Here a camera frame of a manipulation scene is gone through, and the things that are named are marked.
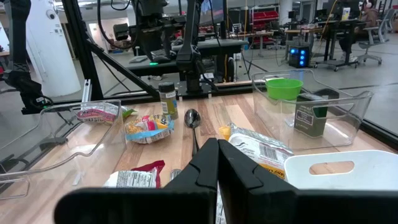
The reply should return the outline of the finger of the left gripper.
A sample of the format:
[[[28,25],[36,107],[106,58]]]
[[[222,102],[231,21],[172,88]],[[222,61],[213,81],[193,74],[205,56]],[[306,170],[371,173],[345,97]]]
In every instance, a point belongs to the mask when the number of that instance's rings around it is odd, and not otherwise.
[[[170,43],[170,34],[167,32],[162,33],[162,42],[165,51],[165,56],[170,58],[170,51],[171,51],[171,43]]]
[[[142,34],[140,36],[140,44],[141,44],[142,50],[146,54],[146,56],[149,58],[150,61],[153,60],[152,54],[150,52],[151,42],[152,42],[152,36],[150,34]]]

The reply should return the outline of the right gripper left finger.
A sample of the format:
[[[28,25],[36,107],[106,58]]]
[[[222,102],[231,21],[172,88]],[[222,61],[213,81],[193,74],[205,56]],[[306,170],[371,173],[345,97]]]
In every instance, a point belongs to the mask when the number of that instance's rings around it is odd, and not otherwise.
[[[217,190],[218,140],[209,138],[188,165],[164,188],[199,187]]]

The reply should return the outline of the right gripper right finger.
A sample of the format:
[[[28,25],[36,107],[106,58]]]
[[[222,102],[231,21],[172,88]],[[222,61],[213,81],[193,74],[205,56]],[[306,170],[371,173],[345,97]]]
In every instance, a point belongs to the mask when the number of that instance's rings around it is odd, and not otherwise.
[[[225,140],[218,182],[227,224],[293,224],[297,189]]]

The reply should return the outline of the yellow ramen packet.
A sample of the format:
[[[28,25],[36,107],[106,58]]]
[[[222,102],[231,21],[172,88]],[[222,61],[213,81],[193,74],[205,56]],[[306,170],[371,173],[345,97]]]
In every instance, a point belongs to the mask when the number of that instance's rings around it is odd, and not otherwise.
[[[284,162],[293,151],[284,143],[234,123],[219,128],[219,133],[234,147],[270,173],[285,179]]]

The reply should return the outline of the dark metal spoon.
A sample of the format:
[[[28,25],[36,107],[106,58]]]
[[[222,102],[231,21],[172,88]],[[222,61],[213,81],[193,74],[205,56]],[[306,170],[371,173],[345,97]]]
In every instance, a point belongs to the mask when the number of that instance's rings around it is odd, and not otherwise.
[[[199,127],[199,125],[201,123],[201,117],[200,117],[199,112],[195,109],[187,110],[185,113],[185,116],[184,116],[184,122],[185,122],[185,125],[188,128],[190,128],[193,133],[192,156],[194,156],[199,150],[196,131],[195,131],[195,128]]]

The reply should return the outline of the black-lidded spice bottle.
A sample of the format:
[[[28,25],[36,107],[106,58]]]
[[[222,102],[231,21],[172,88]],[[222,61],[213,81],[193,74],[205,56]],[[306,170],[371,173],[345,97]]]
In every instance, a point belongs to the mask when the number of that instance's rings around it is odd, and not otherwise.
[[[178,118],[177,92],[173,82],[159,83],[159,96],[163,114],[170,115],[173,120]]]

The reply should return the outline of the blue beef ramen packet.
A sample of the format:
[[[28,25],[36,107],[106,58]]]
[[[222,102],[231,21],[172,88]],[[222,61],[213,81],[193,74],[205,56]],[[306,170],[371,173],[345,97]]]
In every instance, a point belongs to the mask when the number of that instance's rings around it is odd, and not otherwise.
[[[124,128],[128,141],[151,144],[173,133],[174,120],[171,115],[145,115],[126,123]]]

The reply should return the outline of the green ramen packet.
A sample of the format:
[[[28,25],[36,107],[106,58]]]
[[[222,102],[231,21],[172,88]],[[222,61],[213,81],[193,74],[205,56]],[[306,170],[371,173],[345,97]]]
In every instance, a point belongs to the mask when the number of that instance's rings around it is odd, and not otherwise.
[[[118,119],[119,113],[121,113],[123,119],[126,119],[129,116],[137,115],[138,111],[125,106],[103,103],[98,106],[83,107],[77,112],[76,116],[82,121],[113,124]]]

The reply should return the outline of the black desk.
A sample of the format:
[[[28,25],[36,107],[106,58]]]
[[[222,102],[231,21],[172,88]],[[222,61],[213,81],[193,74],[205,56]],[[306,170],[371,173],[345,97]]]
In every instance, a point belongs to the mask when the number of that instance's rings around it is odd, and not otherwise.
[[[249,42],[245,40],[220,39],[218,42],[216,39],[211,39],[199,42],[198,49],[202,57],[222,54],[236,54],[241,52],[242,45],[247,45],[248,43]],[[146,60],[141,63],[125,65],[124,67],[138,77],[179,72],[175,61],[151,65],[150,61]]]
[[[325,44],[325,52],[323,54],[323,60],[316,61],[314,64],[314,68],[317,68],[319,65],[327,65],[334,68],[334,71],[337,72],[340,67],[354,65],[355,68],[358,66],[358,61],[350,61],[350,54],[347,54],[344,60],[336,60],[333,58],[335,53],[335,45],[337,41],[337,34],[339,32],[343,32],[344,34],[348,34],[350,40],[354,36],[354,28],[362,27],[365,25],[365,22],[361,22],[357,19],[349,19],[344,21],[328,21],[328,22],[319,22],[318,25],[323,25],[324,28],[328,29],[328,35],[326,38]]]

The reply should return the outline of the monitor with blue screen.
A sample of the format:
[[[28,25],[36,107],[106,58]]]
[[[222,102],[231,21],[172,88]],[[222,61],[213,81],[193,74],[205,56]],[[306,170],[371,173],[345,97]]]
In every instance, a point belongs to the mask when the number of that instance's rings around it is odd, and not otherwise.
[[[210,26],[226,17],[226,0],[203,0],[200,11],[200,26]]]

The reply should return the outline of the red ramen packet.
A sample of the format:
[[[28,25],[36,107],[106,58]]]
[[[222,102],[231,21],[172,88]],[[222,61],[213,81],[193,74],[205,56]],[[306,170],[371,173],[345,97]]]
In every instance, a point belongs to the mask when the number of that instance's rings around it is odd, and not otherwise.
[[[161,187],[160,173],[164,166],[165,162],[159,160],[131,170],[117,171],[109,176],[104,187],[158,189]]]

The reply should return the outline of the silver aluminium profile piece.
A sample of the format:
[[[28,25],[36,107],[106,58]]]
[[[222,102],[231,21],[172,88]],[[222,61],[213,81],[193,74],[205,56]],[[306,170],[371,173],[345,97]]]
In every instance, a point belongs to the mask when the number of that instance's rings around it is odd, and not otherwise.
[[[87,103],[91,101],[91,89],[92,89],[92,84],[90,79],[86,79],[84,81],[83,85],[83,92],[82,92],[82,103]]]

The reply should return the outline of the white round column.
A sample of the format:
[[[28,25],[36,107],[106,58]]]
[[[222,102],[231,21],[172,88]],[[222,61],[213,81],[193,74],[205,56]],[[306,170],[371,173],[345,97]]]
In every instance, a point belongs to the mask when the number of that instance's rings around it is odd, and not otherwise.
[[[27,51],[45,96],[81,90],[54,0],[30,0],[26,22]]]

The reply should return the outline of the dark green spice tin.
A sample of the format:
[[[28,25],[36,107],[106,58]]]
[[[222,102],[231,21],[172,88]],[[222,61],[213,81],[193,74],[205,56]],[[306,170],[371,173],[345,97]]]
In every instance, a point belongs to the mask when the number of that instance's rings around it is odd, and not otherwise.
[[[299,94],[294,119],[294,128],[297,131],[311,138],[323,135],[328,107],[320,103],[322,100],[325,98],[311,93]]]

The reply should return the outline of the red storage bin rack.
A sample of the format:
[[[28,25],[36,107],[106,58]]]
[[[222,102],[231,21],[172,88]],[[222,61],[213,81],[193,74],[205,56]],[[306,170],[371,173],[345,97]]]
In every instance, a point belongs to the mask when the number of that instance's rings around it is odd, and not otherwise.
[[[252,11],[250,25],[253,32],[271,30],[271,23],[279,20],[277,11]]]

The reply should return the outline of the clear plastic bin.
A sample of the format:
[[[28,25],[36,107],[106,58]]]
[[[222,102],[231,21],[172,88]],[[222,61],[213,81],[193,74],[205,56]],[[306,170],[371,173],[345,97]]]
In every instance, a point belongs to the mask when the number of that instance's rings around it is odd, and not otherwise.
[[[311,138],[294,128],[297,99],[275,100],[268,95],[266,81],[289,78],[303,81],[300,94],[322,96],[328,107],[323,135]],[[317,80],[312,70],[295,69],[255,73],[251,78],[254,111],[269,132],[270,137],[283,142],[293,151],[326,147],[349,146],[354,142],[373,92],[351,95]]]
[[[33,128],[0,148],[0,201],[102,185],[126,149],[123,117],[108,124],[76,114],[103,103],[121,106],[118,100],[51,106]]]

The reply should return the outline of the green plastic bowl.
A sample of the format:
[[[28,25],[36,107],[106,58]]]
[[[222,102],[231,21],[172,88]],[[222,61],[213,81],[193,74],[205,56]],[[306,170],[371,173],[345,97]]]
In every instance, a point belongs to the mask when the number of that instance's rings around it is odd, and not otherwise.
[[[275,78],[266,81],[268,95],[275,100],[294,100],[300,94],[303,81]]]

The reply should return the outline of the white plastic tray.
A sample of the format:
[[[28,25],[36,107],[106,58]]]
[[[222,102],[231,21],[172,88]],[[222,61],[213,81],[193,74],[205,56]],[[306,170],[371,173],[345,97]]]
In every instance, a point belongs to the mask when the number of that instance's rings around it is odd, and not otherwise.
[[[349,172],[310,173],[314,164],[352,162]],[[379,150],[292,156],[285,160],[285,179],[298,189],[398,191],[398,154]]]

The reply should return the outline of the computer tower with coloured lights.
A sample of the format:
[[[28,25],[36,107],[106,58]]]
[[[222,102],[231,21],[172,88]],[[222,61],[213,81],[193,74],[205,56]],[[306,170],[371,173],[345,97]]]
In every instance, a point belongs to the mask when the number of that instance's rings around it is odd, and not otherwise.
[[[295,68],[305,68],[310,65],[310,47],[291,45],[289,47],[288,64]]]

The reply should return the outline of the person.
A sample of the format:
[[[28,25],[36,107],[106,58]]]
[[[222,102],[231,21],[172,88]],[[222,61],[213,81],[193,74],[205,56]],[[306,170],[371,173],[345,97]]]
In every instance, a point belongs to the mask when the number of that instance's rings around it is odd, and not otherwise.
[[[355,44],[357,40],[363,41],[369,39],[368,31],[364,30],[365,28],[377,27],[379,14],[374,5],[375,0],[363,0],[359,3],[359,10],[361,11],[360,21],[365,22],[366,24],[356,27],[354,29],[353,37],[350,37],[350,35],[345,35],[339,40],[339,45],[342,50],[342,56],[340,60],[345,61],[347,54],[349,55],[350,62],[357,60],[357,57],[351,54],[351,46]]]

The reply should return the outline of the black cabled mount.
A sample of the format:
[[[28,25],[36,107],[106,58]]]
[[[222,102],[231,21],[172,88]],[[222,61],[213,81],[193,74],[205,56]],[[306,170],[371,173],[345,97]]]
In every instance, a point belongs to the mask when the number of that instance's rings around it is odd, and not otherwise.
[[[26,22],[30,0],[0,0],[9,20],[9,64],[3,79],[19,92],[24,106],[22,114],[36,114],[53,105],[51,98],[42,93],[42,85],[33,81],[27,64]]]

